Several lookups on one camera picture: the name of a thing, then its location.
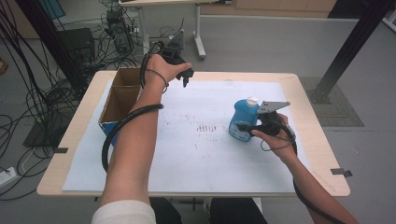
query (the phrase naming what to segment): wooden table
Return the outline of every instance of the wooden table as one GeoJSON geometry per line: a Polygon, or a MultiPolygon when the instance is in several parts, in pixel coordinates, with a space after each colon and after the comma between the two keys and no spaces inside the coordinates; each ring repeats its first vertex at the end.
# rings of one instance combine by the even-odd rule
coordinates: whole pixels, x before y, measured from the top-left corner
{"type": "Polygon", "coordinates": [[[140,29],[143,36],[143,51],[147,53],[149,50],[149,36],[146,33],[145,29],[145,14],[143,7],[144,6],[160,6],[160,5],[171,5],[171,4],[195,4],[195,31],[194,40],[198,49],[198,55],[200,58],[206,57],[204,45],[201,40],[201,3],[211,3],[216,0],[134,0],[129,2],[122,3],[119,1],[121,7],[136,7],[139,21],[140,21],[140,29]]]}
{"type": "MultiPolygon", "coordinates": [[[[59,147],[67,147],[67,153],[55,154],[44,174],[37,192],[47,196],[100,196],[98,193],[62,191],[76,148],[87,129],[107,82],[114,78],[116,71],[100,71],[94,76],[80,106],[73,117],[59,147]]],[[[191,80],[233,80],[280,83],[285,97],[291,102],[290,113],[304,147],[311,172],[318,182],[332,196],[347,196],[349,186],[343,175],[333,175],[331,169],[339,168],[332,149],[326,139],[318,119],[309,103],[299,78],[294,74],[274,73],[220,73],[195,72],[191,80]]]]}

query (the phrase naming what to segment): bottle cap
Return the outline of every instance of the bottle cap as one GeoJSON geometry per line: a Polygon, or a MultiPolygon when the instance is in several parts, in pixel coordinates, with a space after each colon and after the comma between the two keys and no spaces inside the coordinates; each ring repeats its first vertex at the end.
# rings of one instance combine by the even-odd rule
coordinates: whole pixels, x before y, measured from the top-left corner
{"type": "Polygon", "coordinates": [[[249,96],[247,98],[247,105],[250,107],[256,106],[258,102],[259,102],[259,99],[257,99],[257,97],[255,97],[255,96],[249,96]]]}

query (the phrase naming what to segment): hand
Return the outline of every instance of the hand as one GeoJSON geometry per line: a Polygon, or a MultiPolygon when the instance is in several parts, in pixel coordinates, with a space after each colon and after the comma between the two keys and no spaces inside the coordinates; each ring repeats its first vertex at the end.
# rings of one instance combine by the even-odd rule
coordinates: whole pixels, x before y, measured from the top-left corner
{"type": "Polygon", "coordinates": [[[146,83],[160,85],[163,87],[163,85],[165,85],[163,79],[166,81],[166,83],[168,83],[172,81],[177,76],[177,74],[189,68],[191,68],[191,63],[172,65],[167,63],[161,55],[152,54],[148,60],[146,83]]]}
{"type": "MultiPolygon", "coordinates": [[[[288,117],[283,114],[278,114],[282,123],[288,124],[288,117]]],[[[292,142],[285,131],[281,130],[277,136],[270,136],[258,130],[251,131],[255,136],[260,137],[265,141],[272,151],[282,160],[297,158],[292,142]]]]}

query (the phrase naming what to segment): white sleeve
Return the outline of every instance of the white sleeve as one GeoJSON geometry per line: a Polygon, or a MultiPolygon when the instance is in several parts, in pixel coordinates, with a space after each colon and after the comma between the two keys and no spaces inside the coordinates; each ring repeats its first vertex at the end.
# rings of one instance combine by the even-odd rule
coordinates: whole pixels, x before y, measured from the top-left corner
{"type": "Polygon", "coordinates": [[[125,200],[100,207],[92,218],[92,224],[134,223],[155,224],[154,210],[146,203],[125,200]]]}

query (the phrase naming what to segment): open cardboard box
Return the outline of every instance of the open cardboard box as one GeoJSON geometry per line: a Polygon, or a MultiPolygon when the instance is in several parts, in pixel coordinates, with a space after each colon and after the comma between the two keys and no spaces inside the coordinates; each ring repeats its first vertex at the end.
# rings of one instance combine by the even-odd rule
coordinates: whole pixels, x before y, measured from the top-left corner
{"type": "MultiPolygon", "coordinates": [[[[108,93],[99,126],[108,135],[118,121],[125,118],[136,103],[140,92],[140,67],[120,68],[108,93]]],[[[117,135],[111,144],[115,146],[117,135]]]]}

